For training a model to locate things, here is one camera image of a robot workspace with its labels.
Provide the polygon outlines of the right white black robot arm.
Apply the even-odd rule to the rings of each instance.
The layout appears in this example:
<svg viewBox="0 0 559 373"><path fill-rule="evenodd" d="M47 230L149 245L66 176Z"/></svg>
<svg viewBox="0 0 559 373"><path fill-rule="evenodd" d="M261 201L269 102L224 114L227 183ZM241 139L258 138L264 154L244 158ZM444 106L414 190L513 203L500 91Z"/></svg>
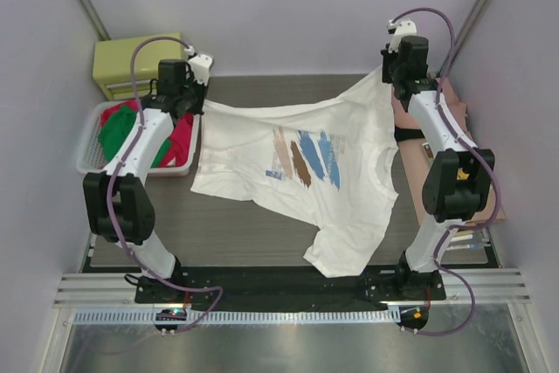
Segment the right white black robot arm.
<svg viewBox="0 0 559 373"><path fill-rule="evenodd" d="M369 286L377 301L443 300L440 258L489 197L493 152L479 149L453 118L442 83L428 74L428 51L428 40L418 35L395 35L382 51L383 82L419 123L433 161L422 187L423 222L395 272Z"/></svg>

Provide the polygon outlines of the white printed t shirt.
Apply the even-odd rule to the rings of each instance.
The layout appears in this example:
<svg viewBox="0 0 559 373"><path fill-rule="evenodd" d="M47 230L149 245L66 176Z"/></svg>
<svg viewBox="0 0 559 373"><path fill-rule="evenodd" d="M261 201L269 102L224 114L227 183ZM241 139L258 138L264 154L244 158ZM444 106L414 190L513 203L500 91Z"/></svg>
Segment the white printed t shirt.
<svg viewBox="0 0 559 373"><path fill-rule="evenodd" d="M314 104L207 101L192 190L314 225L305 260L328 278L356 276L383 241L397 200L394 128L380 70Z"/></svg>

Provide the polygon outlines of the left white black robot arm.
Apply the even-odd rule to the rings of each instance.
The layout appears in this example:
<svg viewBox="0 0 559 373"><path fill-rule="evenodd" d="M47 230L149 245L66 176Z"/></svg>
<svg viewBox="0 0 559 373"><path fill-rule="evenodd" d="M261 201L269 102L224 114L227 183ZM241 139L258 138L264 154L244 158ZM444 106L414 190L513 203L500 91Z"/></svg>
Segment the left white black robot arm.
<svg viewBox="0 0 559 373"><path fill-rule="evenodd" d="M130 133L107 165L83 180L93 234L119 246L140 268L129 278L138 303L178 302L186 286L179 259L155 233L155 209L145 182L156 155L188 114L201 114L213 59L163 59L140 100Z"/></svg>

